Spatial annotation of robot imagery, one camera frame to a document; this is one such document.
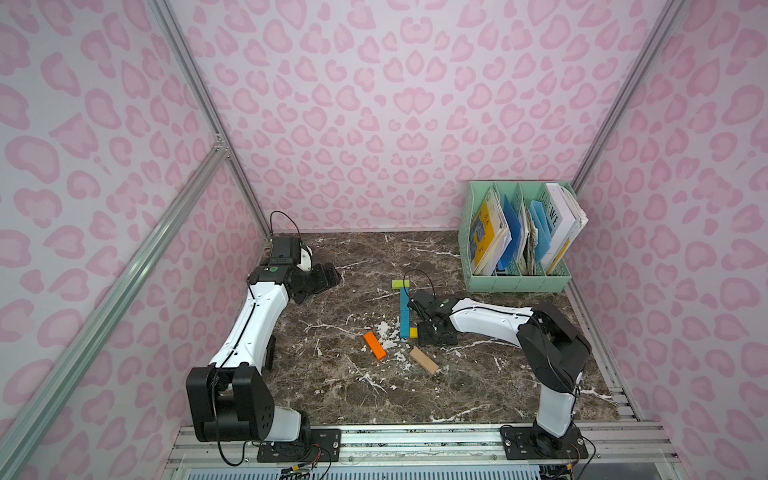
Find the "natural tan wooden block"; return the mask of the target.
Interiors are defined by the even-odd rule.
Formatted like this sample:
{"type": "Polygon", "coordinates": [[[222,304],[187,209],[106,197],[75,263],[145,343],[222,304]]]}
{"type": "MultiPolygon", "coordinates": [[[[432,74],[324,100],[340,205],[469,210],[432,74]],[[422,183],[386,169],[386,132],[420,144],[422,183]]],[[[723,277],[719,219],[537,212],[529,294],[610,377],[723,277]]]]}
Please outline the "natural tan wooden block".
{"type": "Polygon", "coordinates": [[[432,360],[426,353],[417,347],[414,347],[409,352],[410,357],[420,365],[430,375],[434,375],[439,371],[439,366],[432,360]]]}

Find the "teal wooden block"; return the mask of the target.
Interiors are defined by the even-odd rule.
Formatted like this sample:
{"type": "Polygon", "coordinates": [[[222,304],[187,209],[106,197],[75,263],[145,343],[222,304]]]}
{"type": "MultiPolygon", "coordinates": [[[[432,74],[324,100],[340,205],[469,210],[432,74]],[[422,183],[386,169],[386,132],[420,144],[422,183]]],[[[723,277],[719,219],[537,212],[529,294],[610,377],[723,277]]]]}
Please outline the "teal wooden block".
{"type": "Polygon", "coordinates": [[[400,334],[400,337],[404,339],[408,339],[411,337],[410,309],[408,304],[409,304],[408,289],[406,287],[401,287],[400,288],[399,334],[400,334]]]}

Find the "orange wooden block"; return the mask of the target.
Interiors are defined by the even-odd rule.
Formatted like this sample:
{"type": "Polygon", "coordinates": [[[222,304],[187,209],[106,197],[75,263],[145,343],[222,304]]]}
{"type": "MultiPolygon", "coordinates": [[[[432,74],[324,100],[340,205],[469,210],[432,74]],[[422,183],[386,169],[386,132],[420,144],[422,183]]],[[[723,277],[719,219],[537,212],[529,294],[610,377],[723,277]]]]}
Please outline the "orange wooden block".
{"type": "Polygon", "coordinates": [[[378,341],[373,332],[367,332],[363,336],[366,345],[370,348],[375,358],[379,361],[383,360],[387,356],[387,352],[378,341]]]}

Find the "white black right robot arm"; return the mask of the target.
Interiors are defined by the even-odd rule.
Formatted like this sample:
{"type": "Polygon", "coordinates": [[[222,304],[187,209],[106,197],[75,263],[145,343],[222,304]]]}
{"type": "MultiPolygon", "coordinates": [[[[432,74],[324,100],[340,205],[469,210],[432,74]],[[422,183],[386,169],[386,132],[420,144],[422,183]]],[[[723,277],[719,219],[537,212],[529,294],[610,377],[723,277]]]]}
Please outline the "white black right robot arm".
{"type": "Polygon", "coordinates": [[[408,295],[407,306],[419,318],[422,346],[453,346],[460,333],[470,333],[520,348],[540,385],[539,407],[530,428],[505,440],[541,458],[576,453],[574,407],[592,347],[554,304],[513,308],[418,291],[408,295]]]}

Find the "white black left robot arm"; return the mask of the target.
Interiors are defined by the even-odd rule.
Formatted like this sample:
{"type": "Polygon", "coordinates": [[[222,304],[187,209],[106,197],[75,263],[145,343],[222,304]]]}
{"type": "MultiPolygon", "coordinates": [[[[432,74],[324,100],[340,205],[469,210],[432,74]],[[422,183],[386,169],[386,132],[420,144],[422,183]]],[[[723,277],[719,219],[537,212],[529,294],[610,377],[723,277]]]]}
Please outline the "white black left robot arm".
{"type": "Polygon", "coordinates": [[[310,443],[309,421],[296,410],[276,405],[262,371],[273,354],[273,331],[286,306],[300,304],[339,281],[330,263],[309,270],[260,265],[249,275],[247,295],[232,331],[208,365],[191,369],[186,379],[199,441],[310,443]]]}

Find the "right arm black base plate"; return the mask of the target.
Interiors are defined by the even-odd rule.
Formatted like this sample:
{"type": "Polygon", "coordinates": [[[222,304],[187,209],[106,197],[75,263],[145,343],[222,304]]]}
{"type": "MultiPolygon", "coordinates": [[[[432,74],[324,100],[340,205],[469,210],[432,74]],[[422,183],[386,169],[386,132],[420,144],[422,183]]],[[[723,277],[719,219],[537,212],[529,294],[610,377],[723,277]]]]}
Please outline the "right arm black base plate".
{"type": "Polygon", "coordinates": [[[574,463],[589,458],[580,429],[571,423],[562,437],[555,437],[537,423],[515,427],[502,425],[499,429],[507,460],[556,460],[574,463]]]}

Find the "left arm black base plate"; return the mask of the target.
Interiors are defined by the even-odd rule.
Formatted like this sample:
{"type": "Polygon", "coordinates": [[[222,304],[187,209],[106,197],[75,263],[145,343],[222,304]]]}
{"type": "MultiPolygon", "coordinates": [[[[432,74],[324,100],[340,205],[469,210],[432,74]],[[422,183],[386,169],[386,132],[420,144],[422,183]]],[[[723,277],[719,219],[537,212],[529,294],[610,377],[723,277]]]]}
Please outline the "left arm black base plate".
{"type": "Polygon", "coordinates": [[[263,442],[258,449],[258,463],[309,463],[339,461],[342,430],[338,428],[312,428],[309,437],[300,435],[292,442],[263,442]]]}

